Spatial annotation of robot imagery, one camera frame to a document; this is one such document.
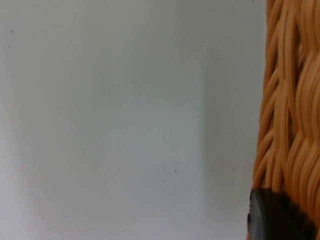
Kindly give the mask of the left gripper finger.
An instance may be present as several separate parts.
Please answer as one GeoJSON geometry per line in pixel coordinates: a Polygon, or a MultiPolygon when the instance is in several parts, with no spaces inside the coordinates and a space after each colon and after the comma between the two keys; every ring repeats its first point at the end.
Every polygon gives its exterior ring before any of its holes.
{"type": "Polygon", "coordinates": [[[253,188],[247,215],[248,240],[315,240],[318,228],[289,195],[253,188]]]}

